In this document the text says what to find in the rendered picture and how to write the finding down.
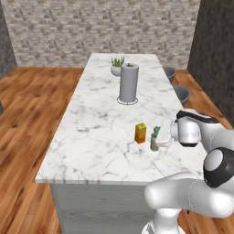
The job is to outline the green plant in white pot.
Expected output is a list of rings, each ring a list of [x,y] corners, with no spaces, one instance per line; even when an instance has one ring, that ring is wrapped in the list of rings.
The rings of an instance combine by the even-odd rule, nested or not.
[[[123,63],[124,63],[124,57],[112,59],[112,66],[111,66],[112,75],[116,77],[119,77],[121,75],[121,67]]]

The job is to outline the grey bar stool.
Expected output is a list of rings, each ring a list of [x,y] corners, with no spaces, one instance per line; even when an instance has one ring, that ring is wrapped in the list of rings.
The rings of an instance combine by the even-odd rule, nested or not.
[[[176,69],[174,67],[163,67],[166,77],[172,82],[176,75]]]
[[[179,85],[174,85],[173,88],[177,98],[180,100],[181,104],[185,106],[190,98],[190,89]]]

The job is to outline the grey paper towel roll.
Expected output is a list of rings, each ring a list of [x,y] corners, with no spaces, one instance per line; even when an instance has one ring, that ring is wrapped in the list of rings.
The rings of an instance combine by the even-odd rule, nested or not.
[[[121,66],[120,92],[117,101],[124,105],[133,105],[136,98],[139,66],[133,63],[124,63]]]

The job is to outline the green drink bottle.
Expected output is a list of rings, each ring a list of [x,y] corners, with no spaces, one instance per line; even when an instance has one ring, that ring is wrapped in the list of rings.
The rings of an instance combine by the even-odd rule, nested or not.
[[[156,144],[156,137],[159,133],[160,127],[159,126],[155,126],[154,127],[154,132],[151,134],[151,145],[150,148],[152,151],[157,151],[158,150],[158,146]]]

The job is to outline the orange juice carton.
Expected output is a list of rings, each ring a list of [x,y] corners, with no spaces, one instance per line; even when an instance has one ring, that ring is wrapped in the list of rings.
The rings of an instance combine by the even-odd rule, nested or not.
[[[143,122],[136,124],[134,140],[137,143],[142,144],[145,142],[145,137],[146,137],[146,125]]]

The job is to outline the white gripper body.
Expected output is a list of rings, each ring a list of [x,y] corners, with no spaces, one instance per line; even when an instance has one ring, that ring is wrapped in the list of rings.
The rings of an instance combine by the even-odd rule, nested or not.
[[[173,136],[171,129],[174,122],[170,120],[164,120],[160,126],[158,134],[155,139],[155,143],[158,147],[168,147],[173,142]]]

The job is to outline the grey kitchen island cabinet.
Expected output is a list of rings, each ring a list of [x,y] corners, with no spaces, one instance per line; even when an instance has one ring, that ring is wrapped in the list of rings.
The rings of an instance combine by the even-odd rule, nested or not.
[[[141,234],[153,215],[142,186],[50,187],[62,234]]]

